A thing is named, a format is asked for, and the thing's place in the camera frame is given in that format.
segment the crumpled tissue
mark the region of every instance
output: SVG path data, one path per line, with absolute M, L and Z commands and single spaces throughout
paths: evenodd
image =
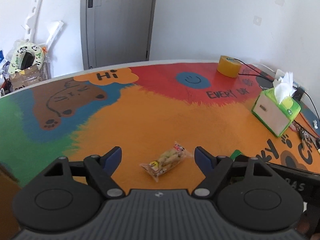
M 296 91 L 293 88 L 293 73 L 286 72 L 283 77 L 274 80 L 273 87 L 275 88 L 275 97 L 278 104 L 281 104 L 286 97 L 292 97 Z

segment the orange painted area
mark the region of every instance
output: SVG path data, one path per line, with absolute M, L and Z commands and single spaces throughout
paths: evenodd
M 139 77 L 132 73 L 130 68 L 120 68 L 75 76 L 73 79 L 76 81 L 89 81 L 95 85 L 105 86 L 115 82 L 119 84 L 133 83 L 136 82 Z
M 254 99 L 224 106 L 189 104 L 145 91 L 140 86 L 128 87 L 121 90 L 116 103 L 100 109 L 73 133 L 78 149 L 71 156 L 68 154 L 69 159 L 83 160 L 121 146 L 122 162 L 113 179 L 126 192 L 130 188 L 191 191 L 204 179 L 193 158 L 161 175 L 158 183 L 139 164 L 155 160 L 175 141 L 192 153 L 196 146 L 202 146 L 215 156 L 230 156 L 236 149 L 247 156 L 256 156 L 268 148 L 267 140 L 271 139 L 279 155 L 289 151 L 308 170 L 320 172 L 318 152 L 313 151 L 311 165 L 304 163 L 297 150 L 300 143 L 297 133 L 290 129 L 285 132 L 292 142 L 292 148 L 288 148 L 253 116 L 253 104 Z M 297 121 L 306 126 L 301 116 Z M 272 162 L 281 164 L 281 158 L 273 158 Z

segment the door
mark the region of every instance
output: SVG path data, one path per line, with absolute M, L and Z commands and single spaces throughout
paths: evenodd
M 147 60 L 154 2 L 87 0 L 85 69 Z

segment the colorful tabletop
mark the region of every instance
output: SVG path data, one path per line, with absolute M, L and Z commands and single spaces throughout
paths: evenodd
M 267 80 L 228 78 L 217 72 L 217 63 L 148 64 L 77 73 L 1 98 L 0 162 L 24 186 L 61 155 L 77 161 L 120 146 L 122 162 L 113 179 L 126 192 L 192 190 L 204 178 L 192 158 L 161 175 L 159 182 L 139 166 L 178 142 L 189 152 L 197 146 L 215 156 L 240 150 L 320 173 L 312 143 L 303 150 L 290 128 L 276 138 L 251 113 L 259 93 L 272 87 Z M 240 71 L 257 74 L 247 66 Z M 313 119 L 302 104 L 296 120 L 315 134 Z

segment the wall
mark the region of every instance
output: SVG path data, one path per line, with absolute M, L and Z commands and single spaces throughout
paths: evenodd
M 22 25 L 30 10 L 31 0 L 0 0 L 0 49 L 4 54 L 13 43 L 24 37 Z M 80 40 L 80 0 L 43 0 L 38 18 L 35 42 L 44 42 L 48 36 L 46 24 L 62 20 L 65 25 L 52 45 L 52 76 L 83 70 Z
M 156 0 L 150 60 L 228 55 L 292 71 L 320 111 L 319 24 L 320 0 Z

